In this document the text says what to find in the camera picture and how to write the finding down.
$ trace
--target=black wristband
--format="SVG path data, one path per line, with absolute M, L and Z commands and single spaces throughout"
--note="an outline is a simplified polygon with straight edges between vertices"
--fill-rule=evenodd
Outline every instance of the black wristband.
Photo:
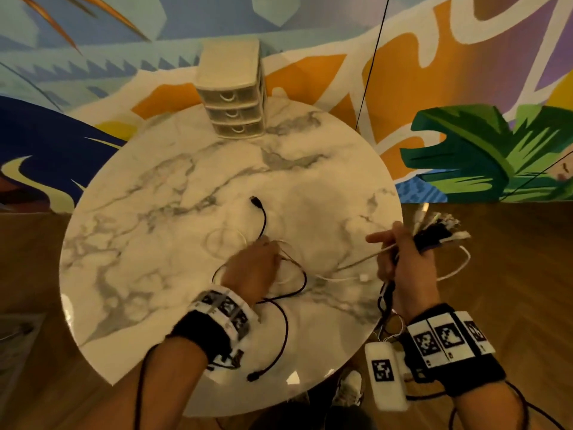
M 229 356 L 231 340 L 225 329 L 207 314 L 199 311 L 188 312 L 166 338 L 181 337 L 197 344 L 207 355 L 209 363 L 216 356 Z
M 452 314 L 452 318 L 456 319 L 454 312 L 454 308 L 441 303 L 415 317 L 409 325 L 442 314 Z M 475 356 L 433 368 L 427 368 L 424 364 L 424 360 L 410 334 L 406 333 L 400 338 L 400 343 L 406 353 L 406 364 L 412 370 L 412 374 L 422 373 L 426 381 L 439 381 L 450 397 L 458 397 L 487 383 L 505 379 L 505 371 L 497 359 L 492 354 L 481 354 L 463 327 L 460 328 L 460 332 L 468 345 L 472 346 Z

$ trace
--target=wall mural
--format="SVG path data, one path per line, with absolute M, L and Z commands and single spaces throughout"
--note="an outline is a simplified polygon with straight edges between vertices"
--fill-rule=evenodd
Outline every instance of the wall mural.
M 0 5 L 0 208 L 71 211 L 125 142 L 200 102 L 202 39 L 245 35 L 268 93 L 357 129 L 402 202 L 573 199 L 573 0 Z

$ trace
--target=wooden floor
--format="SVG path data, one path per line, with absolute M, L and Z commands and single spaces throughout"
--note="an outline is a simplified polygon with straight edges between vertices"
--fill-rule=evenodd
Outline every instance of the wooden floor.
M 404 206 L 406 218 L 414 208 Z M 433 209 L 454 214 L 473 235 L 467 244 L 471 262 L 440 283 L 442 297 L 470 311 L 525 397 L 573 428 L 573 203 L 442 204 Z M 67 221 L 54 214 L 0 214 L 0 313 L 47 315 L 0 421 L 2 429 L 72 429 L 109 391 L 82 359 L 61 312 L 57 272 Z M 462 260 L 458 249 L 442 249 L 440 273 L 454 270 Z M 363 351 L 352 361 L 365 368 Z M 370 395 L 363 404 L 381 430 L 446 429 L 451 407 L 449 399 L 440 398 L 415 404 L 406 413 L 381 413 L 375 412 Z M 180 428 L 246 430 L 256 415 L 219 423 L 184 419 Z

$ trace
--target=marble table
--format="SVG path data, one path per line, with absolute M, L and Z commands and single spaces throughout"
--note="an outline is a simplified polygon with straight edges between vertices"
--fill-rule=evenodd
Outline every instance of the marble table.
M 340 368 L 379 317 L 381 283 L 372 259 L 325 282 L 325 274 L 377 248 L 364 236 L 402 219 L 390 174 L 352 128 L 317 108 L 269 98 L 263 137 L 215 136 L 202 105 L 154 120 L 97 173 L 68 226 L 60 260 L 62 304 L 73 337 L 95 370 L 116 383 L 161 341 L 208 288 L 224 259 L 243 247 L 237 231 L 265 232 L 309 273 L 305 291 L 255 307 L 261 324 L 241 368 L 224 383 L 202 377 L 188 416 L 229 416 L 294 397 Z M 301 286 L 283 262 L 273 294 Z M 368 282 L 358 275 L 368 274 Z

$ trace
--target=wristband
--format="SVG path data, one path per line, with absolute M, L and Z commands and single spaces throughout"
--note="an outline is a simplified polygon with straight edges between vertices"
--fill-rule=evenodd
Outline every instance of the wristband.
M 250 332 L 257 314 L 235 292 L 213 285 L 191 303 L 190 311 L 173 327 L 167 338 L 181 337 L 197 344 L 209 363 L 226 359 Z
M 450 397 L 505 379 L 493 347 L 465 311 L 436 305 L 414 318 L 407 332 L 400 342 L 412 375 L 439 381 Z

